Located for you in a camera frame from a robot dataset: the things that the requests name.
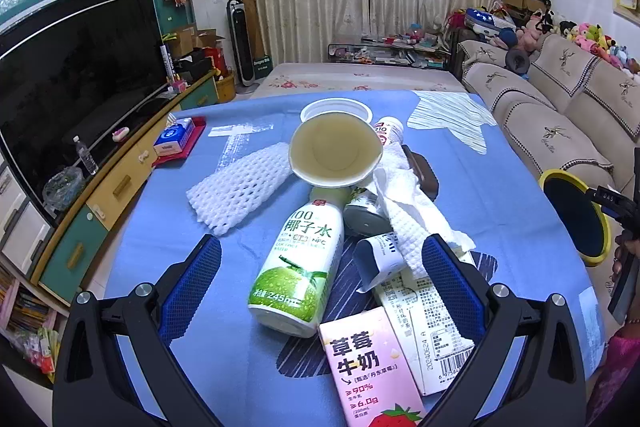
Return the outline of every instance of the green coconut image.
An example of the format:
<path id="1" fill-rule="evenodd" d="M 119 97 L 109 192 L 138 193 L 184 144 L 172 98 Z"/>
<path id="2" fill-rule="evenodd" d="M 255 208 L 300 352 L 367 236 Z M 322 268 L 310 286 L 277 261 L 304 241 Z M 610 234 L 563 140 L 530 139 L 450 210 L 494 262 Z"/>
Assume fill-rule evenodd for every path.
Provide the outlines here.
<path id="1" fill-rule="evenodd" d="M 249 304 L 261 304 L 305 322 L 311 322 L 318 305 L 318 279 L 326 279 L 326 272 L 311 272 L 280 256 L 287 266 L 266 270 L 255 280 L 249 294 Z"/>

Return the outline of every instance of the tv cabinet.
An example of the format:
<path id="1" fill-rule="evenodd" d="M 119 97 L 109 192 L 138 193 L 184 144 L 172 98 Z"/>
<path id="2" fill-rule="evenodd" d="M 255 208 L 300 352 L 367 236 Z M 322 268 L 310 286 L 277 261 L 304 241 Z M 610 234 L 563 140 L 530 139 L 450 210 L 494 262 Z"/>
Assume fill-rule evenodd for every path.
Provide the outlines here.
<path id="1" fill-rule="evenodd" d="M 92 261 L 108 245 L 119 227 L 118 219 L 151 174 L 157 158 L 153 143 L 165 127 L 167 113 L 217 102 L 211 72 L 129 137 L 89 181 L 60 225 L 36 248 L 41 253 L 34 256 L 31 284 L 69 307 Z"/>

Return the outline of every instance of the blue tablecloth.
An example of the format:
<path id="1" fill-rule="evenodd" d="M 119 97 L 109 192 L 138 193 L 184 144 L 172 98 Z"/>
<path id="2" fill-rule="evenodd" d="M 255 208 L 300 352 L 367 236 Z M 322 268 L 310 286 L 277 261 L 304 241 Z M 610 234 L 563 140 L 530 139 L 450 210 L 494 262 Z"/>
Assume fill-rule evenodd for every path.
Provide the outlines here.
<path id="1" fill-rule="evenodd" d="M 406 122 L 418 103 L 411 91 L 342 95 L 367 104 L 373 121 L 392 115 Z M 189 158 L 162 165 L 149 178 L 116 254 L 106 296 L 127 295 L 138 283 L 155 282 L 170 264 L 183 261 L 209 232 L 196 221 L 185 191 L 221 163 L 288 142 L 300 124 L 300 110 L 325 96 L 278 96 L 180 113 L 206 117 L 207 130 Z M 482 103 L 476 96 L 473 99 Z M 226 136 L 207 136 L 212 126 L 243 123 L 265 130 L 232 142 Z M 498 260 L 493 282 L 504 282 L 524 298 L 545 300 L 553 292 L 566 297 L 588 377 L 602 352 L 603 328 L 586 270 L 555 211 L 500 128 L 484 124 L 482 134 L 486 155 L 463 144 L 449 129 L 407 127 L 404 142 L 433 168 L 440 182 L 436 204 L 453 229 L 468 233 L 477 250 Z M 227 427 L 346 425 L 319 343 L 262 327 L 246 307 L 252 283 L 284 219 L 307 201 L 309 190 L 309 185 L 291 176 L 263 206 L 221 238 L 222 267 L 187 333 L 171 345 L 196 390 Z M 351 296 L 354 272 L 348 254 L 340 266 L 344 277 L 334 286 L 330 304 L 340 316 L 373 305 L 369 295 Z M 129 342 L 120 344 L 142 404 L 162 416 Z M 498 405 L 519 347 L 512 349 L 483 413 Z M 432 406 L 437 397 L 427 397 L 425 405 Z"/>

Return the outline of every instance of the beige sofa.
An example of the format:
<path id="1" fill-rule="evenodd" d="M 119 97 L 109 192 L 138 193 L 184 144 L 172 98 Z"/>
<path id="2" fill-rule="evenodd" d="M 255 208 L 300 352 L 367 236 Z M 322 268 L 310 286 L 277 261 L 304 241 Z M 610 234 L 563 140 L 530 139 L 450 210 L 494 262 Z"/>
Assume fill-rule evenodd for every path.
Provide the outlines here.
<path id="1" fill-rule="evenodd" d="M 504 69 L 505 51 L 477 41 L 458 46 L 466 55 L 462 84 L 484 100 L 536 178 L 563 169 L 632 197 L 638 83 L 558 35 L 532 55 L 528 82 Z"/>

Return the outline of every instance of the pink carton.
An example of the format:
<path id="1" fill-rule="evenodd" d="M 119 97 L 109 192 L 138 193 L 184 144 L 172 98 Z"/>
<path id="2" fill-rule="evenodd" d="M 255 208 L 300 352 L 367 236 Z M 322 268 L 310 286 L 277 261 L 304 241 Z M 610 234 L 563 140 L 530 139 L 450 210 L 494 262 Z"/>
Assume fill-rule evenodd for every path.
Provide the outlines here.
<path id="1" fill-rule="evenodd" d="M 422 400 L 384 308 L 320 324 L 350 427 L 415 427 Z"/>

